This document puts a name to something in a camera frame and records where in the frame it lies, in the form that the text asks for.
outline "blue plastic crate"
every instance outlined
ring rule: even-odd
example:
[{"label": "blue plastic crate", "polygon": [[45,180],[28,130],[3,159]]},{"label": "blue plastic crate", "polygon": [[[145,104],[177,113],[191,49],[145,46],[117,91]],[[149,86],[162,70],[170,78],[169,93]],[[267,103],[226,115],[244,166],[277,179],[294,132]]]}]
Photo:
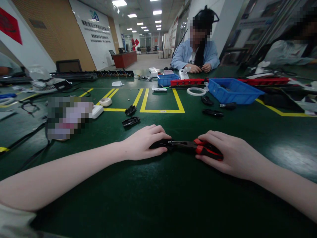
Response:
[{"label": "blue plastic crate", "polygon": [[171,80],[179,80],[179,76],[177,74],[163,74],[158,75],[158,85],[163,87],[171,86]]},{"label": "blue plastic crate", "polygon": [[209,92],[221,104],[236,102],[237,104],[247,105],[264,94],[264,92],[234,78],[210,78],[208,88]]}]

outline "blue denim jacket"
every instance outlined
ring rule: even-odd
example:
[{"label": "blue denim jacket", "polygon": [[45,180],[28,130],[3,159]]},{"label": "blue denim jacket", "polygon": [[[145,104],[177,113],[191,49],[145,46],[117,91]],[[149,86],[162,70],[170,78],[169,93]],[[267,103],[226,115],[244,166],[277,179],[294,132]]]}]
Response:
[{"label": "blue denim jacket", "polygon": [[[193,48],[191,42],[188,39],[182,42],[179,47],[175,50],[175,54],[172,59],[172,67],[178,70],[182,69],[187,65],[189,58],[191,57]],[[207,41],[204,51],[204,64],[211,64],[211,69],[215,69],[220,64],[216,44],[213,41]]]}]

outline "tape roll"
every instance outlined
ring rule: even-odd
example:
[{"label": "tape roll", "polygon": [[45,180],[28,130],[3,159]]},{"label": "tape roll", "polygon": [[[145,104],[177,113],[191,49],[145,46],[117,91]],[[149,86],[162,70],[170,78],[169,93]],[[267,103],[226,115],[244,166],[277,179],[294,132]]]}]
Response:
[{"label": "tape roll", "polygon": [[[198,90],[198,91],[201,91],[201,93],[200,94],[197,94],[197,93],[193,93],[193,92],[191,92],[191,90]],[[204,96],[205,94],[206,94],[206,90],[204,90],[204,89],[202,89],[202,88],[189,88],[189,89],[187,89],[187,93],[189,94],[189,95],[192,95],[192,96]]]},{"label": "tape roll", "polygon": [[112,100],[110,98],[103,98],[99,101],[101,106],[110,106],[112,104]]}]

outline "green workbench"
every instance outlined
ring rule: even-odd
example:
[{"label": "green workbench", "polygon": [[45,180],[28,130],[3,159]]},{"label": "green workbench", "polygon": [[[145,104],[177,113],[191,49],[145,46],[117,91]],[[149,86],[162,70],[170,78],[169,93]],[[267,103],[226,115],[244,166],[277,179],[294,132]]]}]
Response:
[{"label": "green workbench", "polygon": [[[316,70],[285,67],[304,78],[314,79]],[[135,70],[147,74],[147,70]],[[245,72],[238,67],[220,67],[205,77],[237,77]],[[96,104],[121,80],[124,86],[112,96],[109,108],[128,108],[142,93],[135,116],[141,122],[124,129],[124,112],[104,111],[86,125],[80,134],[50,148],[29,166],[37,166],[60,157],[121,141],[146,125],[162,125],[176,140],[193,140],[208,130],[221,131],[243,138],[272,162],[317,182],[317,122],[313,117],[285,117],[259,102],[241,105],[234,111],[222,110],[221,119],[202,114],[208,108],[200,97],[177,89],[185,113],[179,110],[175,94],[153,92],[156,81],[133,78],[101,78],[80,84],[93,88],[91,100]],[[148,92],[146,110],[141,113]],[[13,92],[11,87],[1,93]],[[81,95],[80,90],[71,95]],[[30,94],[19,94],[18,99]],[[34,117],[18,108],[18,113],[0,122],[0,147],[6,147],[38,127],[47,114],[45,101],[35,100],[39,111]],[[0,180],[12,175],[36,151],[45,147],[44,130],[0,157]],[[37,230],[66,237],[316,237],[317,225],[295,208],[257,186],[218,172],[193,155],[174,151],[142,161],[114,164],[87,179],[38,212],[32,223]]]}]

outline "reception desk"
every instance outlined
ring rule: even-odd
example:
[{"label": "reception desk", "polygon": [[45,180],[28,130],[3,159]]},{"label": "reception desk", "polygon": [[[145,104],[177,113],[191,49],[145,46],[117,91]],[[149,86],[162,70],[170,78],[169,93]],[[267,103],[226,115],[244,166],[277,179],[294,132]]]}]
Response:
[{"label": "reception desk", "polygon": [[138,57],[136,51],[131,51],[128,53],[113,55],[113,60],[115,62],[116,68],[127,68],[134,62],[137,62]]}]

